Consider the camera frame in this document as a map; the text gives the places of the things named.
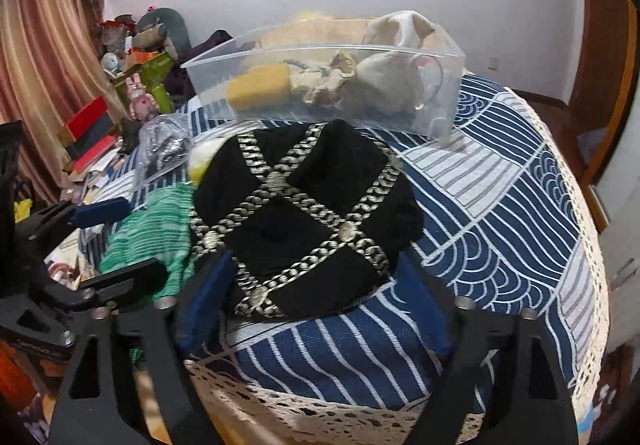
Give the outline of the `red box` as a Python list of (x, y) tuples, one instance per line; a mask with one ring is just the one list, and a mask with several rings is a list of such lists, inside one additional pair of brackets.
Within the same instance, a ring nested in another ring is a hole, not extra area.
[(63, 125), (61, 132), (58, 133), (62, 144), (77, 142), (105, 113), (108, 113), (108, 107), (104, 97), (94, 98)]

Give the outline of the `green knitted glove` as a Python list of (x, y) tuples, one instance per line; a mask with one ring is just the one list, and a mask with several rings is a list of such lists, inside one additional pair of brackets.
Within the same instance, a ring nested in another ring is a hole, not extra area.
[(165, 265), (168, 277), (152, 299), (176, 297), (194, 273), (189, 226), (193, 193), (194, 188), (185, 183), (153, 190), (145, 207), (131, 213), (108, 238), (98, 271), (107, 274), (157, 259)]

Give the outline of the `white wardrobe with hearts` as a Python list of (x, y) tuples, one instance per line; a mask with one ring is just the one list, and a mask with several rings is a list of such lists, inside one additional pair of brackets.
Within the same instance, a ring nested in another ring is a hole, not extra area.
[(608, 349), (639, 335), (639, 97), (596, 185), (608, 226), (599, 236), (610, 286)]

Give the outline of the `beige colourful patch blanket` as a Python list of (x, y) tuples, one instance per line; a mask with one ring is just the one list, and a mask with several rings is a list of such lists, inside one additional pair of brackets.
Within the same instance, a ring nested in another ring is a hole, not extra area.
[(371, 20), (371, 17), (324, 16), (290, 21), (262, 32), (258, 36), (256, 46), (279, 48), (297, 45), (361, 44)]

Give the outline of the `cream cloth pouch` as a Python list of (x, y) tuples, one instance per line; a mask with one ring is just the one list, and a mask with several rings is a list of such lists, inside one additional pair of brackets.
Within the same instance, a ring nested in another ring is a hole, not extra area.
[(357, 82), (370, 92), (369, 106), (391, 116), (415, 113), (435, 97), (444, 81), (437, 58), (422, 55), (435, 27), (412, 10), (371, 20), (362, 38), (366, 50), (356, 66)]

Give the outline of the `blue white patterned tablecloth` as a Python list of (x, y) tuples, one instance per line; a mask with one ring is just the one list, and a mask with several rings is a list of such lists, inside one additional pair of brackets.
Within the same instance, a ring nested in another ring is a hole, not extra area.
[[(536, 309), (587, 428), (608, 333), (596, 228), (546, 124), (512, 90), (461, 81), (450, 143), (375, 128), (423, 212), (408, 254), (419, 271), (482, 309)], [(230, 321), (191, 369), (208, 409), (259, 444), (398, 444), (442, 364), (387, 283), (324, 321)]]

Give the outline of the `white wall socket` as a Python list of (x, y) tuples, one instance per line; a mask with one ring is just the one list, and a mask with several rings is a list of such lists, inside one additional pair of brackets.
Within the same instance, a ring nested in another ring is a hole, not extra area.
[(497, 71), (499, 69), (500, 60), (498, 57), (491, 57), (489, 59), (488, 69)]

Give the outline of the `green storage box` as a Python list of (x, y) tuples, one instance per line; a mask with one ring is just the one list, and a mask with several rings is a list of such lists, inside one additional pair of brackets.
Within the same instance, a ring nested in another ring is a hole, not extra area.
[(168, 53), (163, 52), (150, 60), (145, 61), (144, 64), (136, 64), (128, 71), (119, 75), (113, 82), (113, 85), (122, 105), (124, 105), (125, 108), (129, 107), (126, 79), (137, 73), (140, 75), (140, 79), (146, 87), (146, 91), (157, 101), (157, 104), (160, 106), (160, 111), (162, 113), (172, 113), (175, 110), (175, 107), (166, 88), (164, 87), (164, 80), (173, 66), (174, 60), (168, 55)]

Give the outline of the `striped pink curtain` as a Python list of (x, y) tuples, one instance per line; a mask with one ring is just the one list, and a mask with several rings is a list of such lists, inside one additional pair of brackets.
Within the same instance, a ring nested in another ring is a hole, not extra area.
[(97, 97), (113, 119), (125, 114), (93, 34), (103, 9), (104, 0), (1, 0), (1, 119), (22, 121), (20, 173), (47, 202), (65, 185), (63, 125)]

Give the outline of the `floral fabric scrunchie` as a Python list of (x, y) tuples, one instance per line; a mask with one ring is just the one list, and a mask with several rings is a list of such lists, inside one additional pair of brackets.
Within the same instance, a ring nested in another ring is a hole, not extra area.
[(329, 64), (311, 64), (288, 59), (291, 95), (309, 107), (336, 107), (341, 88), (357, 76), (357, 64), (351, 54), (338, 52)]

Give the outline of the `yellow plush face toy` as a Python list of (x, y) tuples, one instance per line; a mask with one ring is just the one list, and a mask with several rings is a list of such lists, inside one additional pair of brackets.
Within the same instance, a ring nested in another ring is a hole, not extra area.
[(188, 162), (188, 176), (194, 187), (200, 185), (210, 162), (212, 162), (213, 157), (225, 142), (224, 138), (213, 138), (201, 142), (191, 150)]

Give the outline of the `yellow green sponge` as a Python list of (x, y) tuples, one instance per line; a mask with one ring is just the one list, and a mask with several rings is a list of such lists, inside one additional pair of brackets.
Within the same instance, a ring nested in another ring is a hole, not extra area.
[(284, 62), (250, 68), (229, 82), (226, 97), (235, 111), (271, 107), (291, 95), (290, 68)]

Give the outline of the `silver sequin item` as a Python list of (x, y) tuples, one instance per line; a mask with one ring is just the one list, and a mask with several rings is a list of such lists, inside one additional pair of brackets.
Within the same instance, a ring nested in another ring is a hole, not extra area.
[(189, 159), (194, 147), (186, 113), (161, 114), (139, 131), (139, 152), (134, 186), (140, 188), (174, 171)]

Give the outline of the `black hat with chains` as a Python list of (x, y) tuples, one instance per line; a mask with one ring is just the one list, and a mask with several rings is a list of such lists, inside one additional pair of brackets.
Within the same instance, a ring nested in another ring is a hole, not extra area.
[(423, 214), (396, 153), (343, 120), (234, 135), (194, 191), (194, 265), (229, 253), (229, 317), (347, 309), (395, 274)]

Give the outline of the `pink rabbit figure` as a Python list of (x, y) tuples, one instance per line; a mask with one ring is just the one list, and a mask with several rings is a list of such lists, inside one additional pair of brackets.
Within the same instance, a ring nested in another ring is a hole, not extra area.
[(153, 120), (160, 115), (160, 106), (155, 98), (146, 90), (140, 74), (134, 73), (125, 81), (129, 99), (129, 116), (141, 123)]

